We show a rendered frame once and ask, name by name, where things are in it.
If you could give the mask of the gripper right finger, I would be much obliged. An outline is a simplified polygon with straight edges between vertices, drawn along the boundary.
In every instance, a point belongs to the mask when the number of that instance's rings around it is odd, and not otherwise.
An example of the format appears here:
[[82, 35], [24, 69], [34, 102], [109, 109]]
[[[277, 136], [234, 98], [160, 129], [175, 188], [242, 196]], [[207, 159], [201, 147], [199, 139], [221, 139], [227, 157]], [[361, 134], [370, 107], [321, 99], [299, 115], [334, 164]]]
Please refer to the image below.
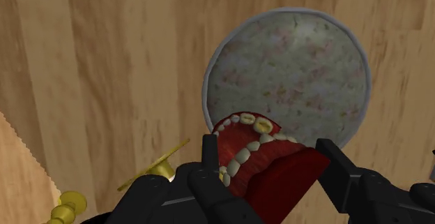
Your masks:
[[377, 171], [358, 167], [329, 139], [315, 149], [330, 160], [319, 183], [348, 224], [435, 224], [435, 184], [400, 189]]

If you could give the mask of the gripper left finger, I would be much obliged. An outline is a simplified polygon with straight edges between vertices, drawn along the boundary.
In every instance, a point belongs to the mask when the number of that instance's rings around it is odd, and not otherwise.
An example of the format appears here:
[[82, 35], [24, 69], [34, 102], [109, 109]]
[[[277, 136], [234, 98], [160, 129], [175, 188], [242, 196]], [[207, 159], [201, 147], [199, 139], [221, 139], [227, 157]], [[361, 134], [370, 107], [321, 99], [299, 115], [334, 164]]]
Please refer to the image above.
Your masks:
[[201, 162], [182, 164], [176, 177], [136, 178], [104, 224], [264, 224], [219, 179], [217, 136], [202, 138]]

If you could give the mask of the red dental jaw model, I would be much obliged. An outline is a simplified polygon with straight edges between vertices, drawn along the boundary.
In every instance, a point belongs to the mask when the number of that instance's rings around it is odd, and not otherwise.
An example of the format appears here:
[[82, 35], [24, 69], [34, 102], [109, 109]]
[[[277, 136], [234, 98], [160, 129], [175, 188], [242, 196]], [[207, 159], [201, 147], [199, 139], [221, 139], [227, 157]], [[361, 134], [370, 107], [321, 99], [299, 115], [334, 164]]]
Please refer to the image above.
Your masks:
[[212, 130], [218, 140], [220, 179], [265, 224], [282, 224], [330, 163], [281, 130], [254, 112], [233, 113]]

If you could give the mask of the gold candlestick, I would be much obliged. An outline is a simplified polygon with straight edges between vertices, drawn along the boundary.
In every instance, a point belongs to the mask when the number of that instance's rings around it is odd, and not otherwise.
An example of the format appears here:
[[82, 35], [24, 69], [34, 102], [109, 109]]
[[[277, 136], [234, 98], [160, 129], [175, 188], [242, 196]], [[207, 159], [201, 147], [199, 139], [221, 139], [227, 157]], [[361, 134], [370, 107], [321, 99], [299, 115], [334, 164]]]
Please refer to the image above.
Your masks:
[[[127, 180], [123, 185], [117, 188], [121, 192], [129, 187], [134, 180], [147, 174], [160, 175], [173, 181], [175, 178], [175, 169], [170, 165], [167, 159], [180, 148], [185, 146], [190, 139], [182, 141], [180, 144], [171, 149], [168, 153], [161, 156], [147, 168], [140, 171], [133, 178]], [[51, 210], [50, 219], [44, 224], [72, 224], [76, 217], [82, 214], [87, 208], [86, 198], [77, 191], [66, 191], [62, 193], [58, 200], [58, 205]]]

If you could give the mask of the speckled grey round plate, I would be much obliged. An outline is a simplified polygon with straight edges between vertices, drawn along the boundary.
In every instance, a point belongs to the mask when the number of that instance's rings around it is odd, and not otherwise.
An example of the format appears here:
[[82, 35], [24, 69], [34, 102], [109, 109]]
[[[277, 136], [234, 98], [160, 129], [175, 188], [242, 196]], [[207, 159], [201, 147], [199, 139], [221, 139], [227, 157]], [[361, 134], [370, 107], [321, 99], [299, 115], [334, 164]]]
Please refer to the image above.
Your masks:
[[206, 126], [256, 112], [312, 147], [344, 147], [366, 115], [371, 73], [355, 35], [309, 8], [276, 8], [247, 19], [216, 48], [201, 90]]

